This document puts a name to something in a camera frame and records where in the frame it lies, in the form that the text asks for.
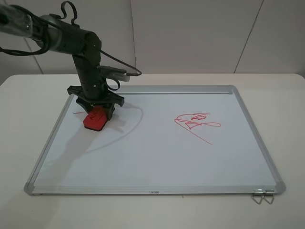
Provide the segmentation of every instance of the metal bracket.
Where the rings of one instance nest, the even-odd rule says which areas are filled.
[[[251,198],[258,205],[260,205],[262,203],[263,199],[268,204],[272,204],[274,202],[274,199],[275,199],[274,193],[275,193],[275,191],[273,189],[266,189],[265,191],[263,191],[262,189],[256,189],[256,190],[254,190],[254,193],[252,194]]]

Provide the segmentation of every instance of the red scribble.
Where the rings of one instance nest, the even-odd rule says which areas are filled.
[[[214,123],[214,122],[203,123],[203,122],[198,122],[198,121],[206,119],[207,115],[209,115],[209,113],[182,114],[182,115],[176,117],[176,119],[174,121],[179,126],[183,127],[187,131],[191,132],[196,137],[198,137],[201,140],[205,141],[206,143],[212,145],[212,143],[204,140],[202,137],[199,137],[197,134],[195,134],[195,133],[193,133],[191,131],[192,128],[194,128],[196,126],[203,126],[203,125],[208,125],[208,126],[213,126],[213,127],[221,127],[220,123]]]

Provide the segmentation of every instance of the black cable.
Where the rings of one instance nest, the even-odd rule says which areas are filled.
[[[41,22],[44,22],[47,25],[53,26],[54,28],[56,28],[56,29],[58,29],[58,30],[60,30],[60,31],[62,31],[62,32],[72,36],[72,37],[75,37],[74,34],[64,30],[63,28],[61,28],[60,26],[58,26],[58,25],[56,25],[56,24],[54,24],[52,22],[49,22],[49,21],[47,21],[47,20],[45,20],[43,18],[40,18],[40,17],[34,15],[29,10],[27,10],[27,9],[21,7],[21,6],[17,6],[17,5],[11,5],[11,6],[14,7],[14,8],[17,8],[17,9],[23,11],[23,12],[25,12],[28,15],[30,15],[40,25],[42,25],[42,27],[44,28],[43,29],[43,33],[44,33],[44,36],[43,36],[44,37],[43,47],[40,50],[35,51],[35,52],[25,52],[25,51],[19,51],[19,50],[6,50],[6,49],[3,49],[3,48],[0,47],[0,52],[4,52],[4,53],[9,54],[9,55],[17,55],[17,56],[39,55],[39,54],[43,54],[43,53],[47,52],[50,49],[50,35],[49,35],[49,33],[48,33],[47,29],[46,29],[46,26],[44,26]],[[99,49],[99,48],[95,47],[94,45],[92,45],[91,43],[87,42],[86,40],[84,40],[84,39],[82,39],[80,37],[76,37],[76,38],[79,39],[80,41],[82,41],[83,43],[91,46],[92,48],[98,50],[103,55],[107,56],[108,58],[113,59],[114,61],[116,61],[116,62],[118,62],[120,64],[123,64],[123,65],[125,65],[125,66],[127,66],[127,67],[129,67],[131,69],[134,69],[134,70],[136,70],[138,72],[138,73],[126,73],[127,76],[139,76],[139,75],[142,74],[142,72],[139,69],[137,69],[136,67],[133,67],[132,65],[127,64],[127,63],[125,63],[123,61],[120,61],[119,59],[115,58],[114,56],[111,56],[110,54],[106,53],[102,49]]]

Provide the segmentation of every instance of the tabletop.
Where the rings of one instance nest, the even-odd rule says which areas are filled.
[[[286,185],[249,195],[28,196],[23,191],[77,75],[15,75],[0,86],[0,228],[305,228],[305,79],[297,74],[143,74],[128,85],[231,84]]]

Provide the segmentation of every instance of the silver whiteboard frame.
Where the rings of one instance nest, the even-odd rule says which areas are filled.
[[[255,139],[260,147],[260,150],[267,162],[267,165],[276,182],[275,186],[217,186],[217,187],[71,187],[57,192],[56,188],[50,191],[49,187],[35,188],[34,182],[39,174],[44,159],[53,143],[53,140],[60,128],[60,125],[65,117],[65,114],[72,102],[74,95],[70,95],[37,162],[30,174],[28,181],[24,186],[24,191],[29,195],[41,194],[106,194],[106,195],[147,195],[147,194],[254,194],[255,190],[261,189],[263,192],[270,192],[273,190],[274,194],[282,194],[286,187],[285,184],[272,161],[270,154],[258,133],[258,130],[240,96],[238,90],[232,85],[184,85],[184,86],[122,86],[118,94],[231,94],[235,96],[247,122],[255,136]]]

